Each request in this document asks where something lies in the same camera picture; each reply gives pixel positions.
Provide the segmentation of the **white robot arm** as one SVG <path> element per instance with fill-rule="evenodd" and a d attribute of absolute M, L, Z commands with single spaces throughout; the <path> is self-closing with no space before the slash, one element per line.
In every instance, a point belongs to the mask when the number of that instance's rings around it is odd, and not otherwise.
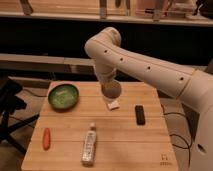
<path fill-rule="evenodd" d="M 200 114 L 189 171 L 213 171 L 213 75 L 201 70 L 130 52 L 120 47 L 121 35 L 107 27 L 85 43 L 94 60 L 102 94 L 116 99 L 118 70 L 180 100 Z"/>

